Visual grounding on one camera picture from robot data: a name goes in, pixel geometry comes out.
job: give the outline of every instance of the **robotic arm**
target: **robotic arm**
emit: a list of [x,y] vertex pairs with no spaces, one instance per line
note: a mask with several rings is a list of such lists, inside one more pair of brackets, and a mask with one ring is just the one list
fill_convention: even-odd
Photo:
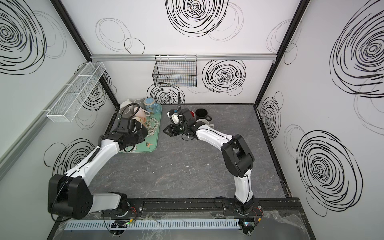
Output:
[[[184,134],[208,142],[221,150],[225,166],[234,176],[239,211],[243,214],[250,212],[254,200],[250,181],[254,156],[243,137],[238,134],[227,135],[203,122],[196,122],[187,108],[181,109],[180,104],[178,108],[168,112],[172,124],[167,126],[164,133],[169,136]],[[88,186],[112,156],[120,149],[143,142],[147,134],[148,130],[140,122],[132,118],[122,118],[121,114],[117,128],[101,136],[96,149],[64,175],[56,174],[49,180],[48,212],[82,219],[90,212],[115,209],[124,216],[128,212],[126,194],[91,194]]]

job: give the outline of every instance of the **pink mug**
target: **pink mug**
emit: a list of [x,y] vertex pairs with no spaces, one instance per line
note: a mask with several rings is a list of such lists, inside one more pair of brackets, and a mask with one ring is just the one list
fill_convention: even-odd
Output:
[[[133,109],[133,113],[136,112],[137,110],[137,107],[135,107]],[[139,117],[139,118],[147,118],[149,117],[151,114],[150,112],[148,112],[147,110],[144,110],[142,108],[139,108],[139,111],[135,114],[135,117]]]

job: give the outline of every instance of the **black wire basket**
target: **black wire basket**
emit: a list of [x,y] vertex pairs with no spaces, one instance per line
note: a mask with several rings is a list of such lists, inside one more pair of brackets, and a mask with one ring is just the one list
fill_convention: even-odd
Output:
[[178,87],[196,87],[196,55],[156,55],[152,78],[155,86],[168,83]]

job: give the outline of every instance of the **black metal frame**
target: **black metal frame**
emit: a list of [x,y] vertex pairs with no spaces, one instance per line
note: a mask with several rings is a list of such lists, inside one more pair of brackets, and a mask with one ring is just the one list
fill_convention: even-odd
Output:
[[[71,20],[71,17],[69,16],[67,10],[65,9],[64,5],[62,4],[61,0],[51,0],[51,3],[53,7],[56,9],[56,12],[59,14],[61,20],[67,27],[68,31],[70,32],[73,40],[79,47],[81,53],[83,54],[86,61],[91,61],[91,52],[88,50],[87,46],[85,45],[83,39],[81,38],[80,33],[77,31],[74,23]],[[119,109],[120,104],[117,101],[115,95],[113,94],[111,88],[109,87],[108,83],[106,82],[104,76],[102,75],[99,80],[101,86],[103,87],[104,91],[108,95],[109,99],[111,100],[113,106],[116,109]]]
[[[91,61],[91,53],[88,50],[88,48],[86,47],[83,39],[81,38],[79,32],[76,29],[76,27],[74,26],[74,23],[72,22],[68,12],[65,10],[65,7],[63,6],[62,2],[60,0],[50,0],[50,1],[53,4],[54,8],[56,9],[57,13],[59,14],[60,18],[62,19],[62,21],[66,25],[68,31],[70,32],[72,38],[74,39],[74,41],[76,42],[80,51],[84,55],[85,59],[87,61]],[[260,115],[259,115],[258,110],[257,110],[257,106],[260,104],[261,99],[262,99],[263,95],[265,94],[265,91],[266,91],[274,73],[276,72],[276,69],[277,69],[281,59],[284,56],[284,52],[289,45],[289,41],[292,38],[292,36],[293,36],[293,34],[294,34],[294,32],[295,32],[295,30],[296,30],[296,28],[297,28],[297,26],[301,20],[301,17],[304,14],[304,11],[305,11],[309,2],[310,2],[310,0],[301,0],[300,1],[299,6],[295,12],[295,15],[293,16],[293,19],[292,19],[290,26],[288,28],[288,31],[285,34],[284,39],[282,41],[282,44],[281,44],[281,46],[277,52],[276,61],[272,64],[271,68],[269,69],[267,77],[265,78],[265,81],[262,85],[262,88],[261,88],[261,90],[257,96],[257,99],[256,99],[255,103],[253,104],[255,114],[258,118],[260,127],[262,129],[262,132],[263,132],[263,135],[265,138],[265,141],[266,141],[268,149],[270,151],[272,161],[275,165],[277,174],[281,180],[281,184],[282,184],[284,193],[286,195],[286,198],[261,198],[261,199],[257,199],[255,201],[255,206],[258,207],[257,204],[259,204],[260,206],[262,206],[262,209],[264,211],[268,211],[268,210],[298,210],[301,217],[302,217],[302,220],[303,220],[303,222],[304,222],[304,224],[308,230],[310,238],[316,239],[313,232],[312,232],[312,229],[311,229],[311,226],[308,222],[308,219],[304,213],[304,210],[303,210],[303,207],[300,203],[300,200],[298,198],[291,196],[291,192],[290,192],[288,185],[286,183],[286,179],[285,179],[283,171],[280,167],[276,153],[273,149],[273,145],[269,139],[269,136],[267,135],[264,123],[261,121]],[[108,127],[106,129],[106,133],[107,133],[111,130],[112,124],[113,124],[113,122],[114,122],[114,120],[118,114],[119,103],[118,103],[115,95],[113,94],[112,90],[108,86],[104,77],[102,77],[100,79],[100,83],[101,83],[102,87],[104,88],[105,92],[107,93],[107,95],[109,96],[114,107],[116,108],[116,111],[113,114],[111,121],[109,122]],[[241,216],[237,212],[228,211],[226,204],[230,203],[230,202],[234,202],[234,200],[235,199],[229,199],[229,198],[225,198],[225,199],[212,198],[212,199],[129,199],[128,201],[132,202],[133,204],[142,204],[142,206],[141,206],[142,210],[138,211],[138,214],[140,214],[140,215],[143,212],[146,213],[149,211],[166,213],[166,212],[175,212],[175,211],[184,211],[184,212],[193,211],[193,212],[196,212],[196,211],[209,210],[210,212],[215,212],[217,214],[221,214],[222,216],[234,216],[236,218],[247,218],[245,216]],[[223,206],[222,208],[220,208],[220,206],[216,206],[217,204],[219,204],[220,201],[222,204],[221,206]],[[47,238],[48,240],[53,239],[58,226],[59,226],[59,223],[56,222],[54,224],[48,238]]]

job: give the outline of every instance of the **white wire basket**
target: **white wire basket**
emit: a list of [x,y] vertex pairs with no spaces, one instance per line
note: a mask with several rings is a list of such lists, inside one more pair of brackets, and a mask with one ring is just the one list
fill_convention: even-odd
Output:
[[88,62],[48,111],[53,122],[71,122],[105,72],[102,62]]

